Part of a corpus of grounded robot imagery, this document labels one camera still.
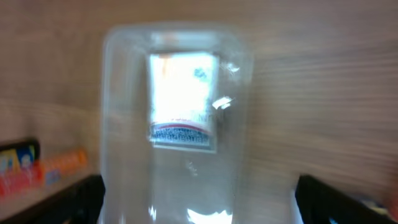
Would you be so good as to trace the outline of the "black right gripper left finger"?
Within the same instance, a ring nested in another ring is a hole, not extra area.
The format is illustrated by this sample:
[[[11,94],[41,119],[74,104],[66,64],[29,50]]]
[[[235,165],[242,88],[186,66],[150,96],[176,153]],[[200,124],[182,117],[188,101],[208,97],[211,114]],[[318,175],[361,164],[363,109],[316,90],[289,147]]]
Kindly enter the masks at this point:
[[[45,200],[1,220],[1,224],[96,224],[104,203],[101,175],[89,175]]]

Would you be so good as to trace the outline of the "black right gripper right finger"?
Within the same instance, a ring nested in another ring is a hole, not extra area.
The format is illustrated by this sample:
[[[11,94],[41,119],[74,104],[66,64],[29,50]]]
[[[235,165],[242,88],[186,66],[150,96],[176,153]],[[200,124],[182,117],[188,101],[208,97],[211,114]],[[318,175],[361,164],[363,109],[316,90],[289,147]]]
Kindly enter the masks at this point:
[[[303,224],[396,222],[311,175],[301,175],[298,178],[294,198]]]

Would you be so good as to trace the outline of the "white blue Hansaplast box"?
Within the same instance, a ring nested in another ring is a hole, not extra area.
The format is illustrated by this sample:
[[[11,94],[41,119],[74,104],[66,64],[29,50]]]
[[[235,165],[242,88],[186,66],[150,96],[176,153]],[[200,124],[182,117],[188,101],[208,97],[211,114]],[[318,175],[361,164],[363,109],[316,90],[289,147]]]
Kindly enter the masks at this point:
[[[156,148],[215,152],[219,58],[208,52],[148,58],[149,141]]]

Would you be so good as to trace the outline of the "clear plastic container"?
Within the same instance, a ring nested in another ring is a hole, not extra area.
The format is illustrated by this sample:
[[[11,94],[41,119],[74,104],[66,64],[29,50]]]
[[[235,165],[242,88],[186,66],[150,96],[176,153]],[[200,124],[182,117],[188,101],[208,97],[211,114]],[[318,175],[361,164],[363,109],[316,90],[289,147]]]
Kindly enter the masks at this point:
[[[293,223],[289,181],[251,159],[253,59],[234,28],[117,26],[103,45],[100,223]]]

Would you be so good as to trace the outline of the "orange tube white cap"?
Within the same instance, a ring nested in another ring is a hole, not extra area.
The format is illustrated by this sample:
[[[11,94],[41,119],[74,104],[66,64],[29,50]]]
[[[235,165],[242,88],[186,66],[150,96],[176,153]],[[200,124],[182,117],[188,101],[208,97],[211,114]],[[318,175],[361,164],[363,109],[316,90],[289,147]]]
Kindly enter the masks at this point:
[[[86,152],[78,150],[35,162],[26,169],[5,172],[1,174],[1,198],[26,189],[54,184],[81,171],[87,164]]]

